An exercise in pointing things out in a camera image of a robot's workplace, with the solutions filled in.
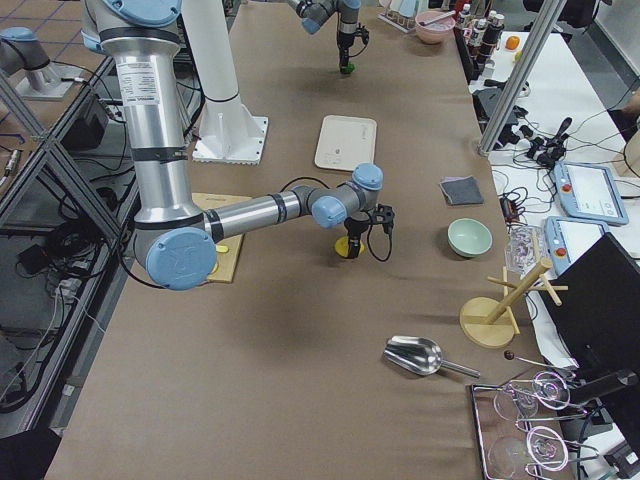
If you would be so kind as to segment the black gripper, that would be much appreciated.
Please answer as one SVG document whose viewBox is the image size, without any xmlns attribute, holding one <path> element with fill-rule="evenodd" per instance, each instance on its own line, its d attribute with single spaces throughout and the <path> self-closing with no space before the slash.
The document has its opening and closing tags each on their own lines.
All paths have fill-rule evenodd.
<svg viewBox="0 0 640 480">
<path fill-rule="evenodd" d="M 372 217 L 368 212 L 357 212 L 344 221 L 347 230 L 345 240 L 346 257 L 357 258 L 362 251 L 361 237 L 371 227 Z"/>
<path fill-rule="evenodd" d="M 350 75 L 352 73 L 349 49 L 354 44 L 357 26 L 357 22 L 347 22 L 343 19 L 338 21 L 337 46 L 339 51 L 339 70 L 340 72 L 344 72 L 344 75 Z"/>
</svg>

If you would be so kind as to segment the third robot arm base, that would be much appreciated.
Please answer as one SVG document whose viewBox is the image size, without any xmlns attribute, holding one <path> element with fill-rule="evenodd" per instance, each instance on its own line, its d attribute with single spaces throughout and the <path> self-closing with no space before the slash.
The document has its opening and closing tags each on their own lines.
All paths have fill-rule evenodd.
<svg viewBox="0 0 640 480">
<path fill-rule="evenodd" d="M 19 71 L 25 73 L 19 95 L 47 101 L 61 100 L 80 74 L 77 67 L 54 64 L 31 29 L 9 27 L 1 31 L 1 72 L 10 77 Z"/>
</svg>

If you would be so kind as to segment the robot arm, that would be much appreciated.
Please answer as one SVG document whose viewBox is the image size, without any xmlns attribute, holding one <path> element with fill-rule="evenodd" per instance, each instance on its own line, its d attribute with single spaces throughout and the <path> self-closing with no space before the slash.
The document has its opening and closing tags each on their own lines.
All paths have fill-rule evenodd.
<svg viewBox="0 0 640 480">
<path fill-rule="evenodd" d="M 268 128 L 241 100 L 220 2 L 87 1 L 82 34 L 89 49 L 115 62 L 141 201 L 133 251 L 157 287 L 202 284 L 217 243 L 252 230 L 306 215 L 324 228 L 373 224 L 383 174 L 370 163 L 332 189 L 298 186 L 210 210 L 194 203 L 188 161 L 257 164 Z M 174 71 L 182 46 L 191 51 L 204 101 L 194 151 Z"/>
<path fill-rule="evenodd" d="M 362 35 L 358 22 L 361 2 L 359 0 L 291 0 L 287 4 L 301 19 L 304 30 L 313 35 L 334 15 L 338 16 L 336 42 L 339 52 L 339 70 L 349 75 L 354 71 L 350 60 L 350 49 L 355 39 Z"/>
</svg>

